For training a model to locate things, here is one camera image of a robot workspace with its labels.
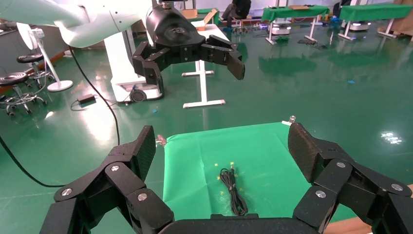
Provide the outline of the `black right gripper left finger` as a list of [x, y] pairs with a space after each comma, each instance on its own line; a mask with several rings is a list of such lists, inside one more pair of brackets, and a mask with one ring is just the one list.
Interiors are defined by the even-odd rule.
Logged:
[[118, 209], [137, 234], [159, 234], [174, 214], [145, 184], [155, 153], [154, 130], [146, 125], [136, 140], [113, 147], [96, 169], [60, 188], [53, 232], [89, 234], [107, 212]]

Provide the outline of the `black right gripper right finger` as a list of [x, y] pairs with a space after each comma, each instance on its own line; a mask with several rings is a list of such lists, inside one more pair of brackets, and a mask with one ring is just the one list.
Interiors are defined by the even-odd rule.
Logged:
[[299, 123], [290, 125], [287, 145], [311, 185], [293, 218], [323, 233], [344, 205], [375, 234], [412, 233], [413, 193], [407, 185], [357, 163], [337, 143], [313, 137]]

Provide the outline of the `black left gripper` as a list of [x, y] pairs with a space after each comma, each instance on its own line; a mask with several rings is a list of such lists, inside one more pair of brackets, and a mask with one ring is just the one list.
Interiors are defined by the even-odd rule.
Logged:
[[206, 39], [177, 9], [154, 7], [147, 15], [146, 28], [154, 46], [141, 42], [132, 55], [132, 65], [147, 84], [163, 86], [161, 72], [170, 64], [200, 59], [224, 65], [237, 80], [244, 79], [238, 45], [215, 35]]

